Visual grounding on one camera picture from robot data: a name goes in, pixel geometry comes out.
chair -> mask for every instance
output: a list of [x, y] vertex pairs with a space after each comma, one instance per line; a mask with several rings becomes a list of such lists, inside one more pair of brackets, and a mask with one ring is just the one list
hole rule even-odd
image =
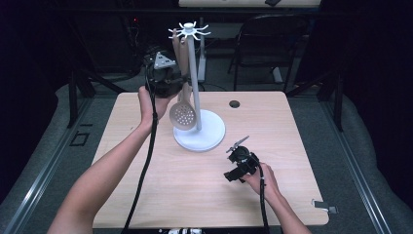
[[236, 38], [234, 56], [228, 73], [235, 65], [234, 91], [237, 90], [239, 67], [288, 67], [283, 91], [286, 91], [296, 46], [308, 32], [308, 21], [300, 16], [259, 15], [248, 19]]

black camera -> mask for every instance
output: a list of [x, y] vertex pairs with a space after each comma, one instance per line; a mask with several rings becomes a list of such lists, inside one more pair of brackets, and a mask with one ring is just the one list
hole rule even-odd
[[187, 77], [182, 77], [179, 67], [168, 51], [160, 51], [144, 57], [146, 69], [146, 90], [154, 92], [156, 97], [167, 98], [177, 94]]
[[225, 173], [224, 175], [230, 182], [236, 179], [244, 182], [241, 177], [246, 174], [253, 175], [259, 165], [259, 159], [254, 153], [249, 152], [246, 147], [238, 146], [237, 143], [234, 145], [234, 147], [231, 147], [230, 150], [232, 150], [233, 152], [228, 157], [228, 159], [232, 163], [237, 162], [237, 167], [231, 172]]

cord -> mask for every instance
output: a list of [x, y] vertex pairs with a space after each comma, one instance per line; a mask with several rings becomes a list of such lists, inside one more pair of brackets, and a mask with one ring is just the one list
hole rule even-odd
[[262, 215], [262, 221], [264, 223], [264, 231], [266, 234], [270, 234], [270, 227], [268, 225], [268, 219], [267, 219], [267, 213], [265, 211], [265, 198], [264, 198], [264, 190], [265, 190], [265, 181], [264, 181], [264, 172], [262, 171], [261, 164], [255, 160], [253, 157], [250, 155], [245, 155], [255, 161], [258, 165], [258, 170], [260, 173], [260, 186], [259, 186], [259, 202], [261, 205], [261, 215]]
[[[147, 66], [147, 64], [145, 64], [145, 79], [146, 79], [146, 82], [148, 83], [148, 77], [147, 77], [147, 72], [146, 72], [147, 68], [148, 68], [148, 66]], [[140, 190], [142, 189], [143, 180], [145, 179], [146, 171], [148, 170], [149, 164], [151, 162], [152, 152], [153, 152], [154, 144], [155, 144], [155, 136], [156, 136], [156, 131], [157, 131], [158, 120], [159, 119], [158, 119], [158, 113], [156, 112], [155, 91], [152, 91], [149, 85], [148, 85], [148, 87], [149, 87], [148, 88], [149, 96], [151, 98], [152, 109], [153, 109], [152, 129], [151, 129], [151, 138], [150, 138], [150, 141], [149, 141], [148, 155], [146, 157], [146, 161], [145, 161], [145, 165], [143, 166], [142, 173], [140, 174], [136, 194], [134, 196], [133, 203], [131, 205], [131, 210], [130, 210], [130, 213], [128, 215], [128, 219], [125, 223], [124, 229], [122, 230], [122, 234], [127, 234], [128, 233], [128, 229], [129, 229], [129, 226], [131, 224], [131, 218], [132, 218], [133, 212], [136, 208], [137, 200], [139, 199]]]

wooden table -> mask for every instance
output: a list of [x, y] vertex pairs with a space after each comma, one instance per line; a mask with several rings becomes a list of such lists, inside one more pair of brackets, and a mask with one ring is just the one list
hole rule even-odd
[[[301, 220], [307, 225], [328, 222], [327, 213], [312, 205], [313, 199], [322, 198], [284, 93], [208, 92], [200, 93], [200, 100], [202, 109], [222, 118], [225, 137], [208, 152], [190, 152], [174, 140], [167, 111], [159, 123], [151, 165], [130, 228], [262, 226], [259, 196], [248, 184], [229, 182], [224, 176], [236, 168], [225, 152], [246, 136], [249, 139], [242, 145], [271, 165], [282, 194]], [[241, 106], [231, 107], [231, 100]], [[136, 128], [139, 115], [137, 94], [120, 94], [94, 162]], [[149, 138], [97, 214], [94, 227], [124, 226], [148, 144]], [[270, 225], [280, 225], [268, 205], [267, 216]]]

human arm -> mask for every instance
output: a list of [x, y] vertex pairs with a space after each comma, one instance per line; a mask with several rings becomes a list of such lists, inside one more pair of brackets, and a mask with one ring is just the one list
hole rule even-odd
[[[48, 233], [93, 233], [95, 215], [151, 134], [153, 108], [149, 93], [141, 87], [138, 97], [141, 112], [139, 125], [77, 179], [57, 211]], [[172, 98], [156, 98], [159, 119], [164, 116]]]
[[[280, 193], [276, 177], [274, 176], [271, 167], [264, 163], [260, 163], [260, 165], [264, 173], [264, 181], [266, 184], [264, 198], [279, 219], [283, 233], [311, 233]], [[244, 175], [242, 179], [245, 180], [256, 193], [260, 193], [261, 175], [258, 171], [253, 175]]]

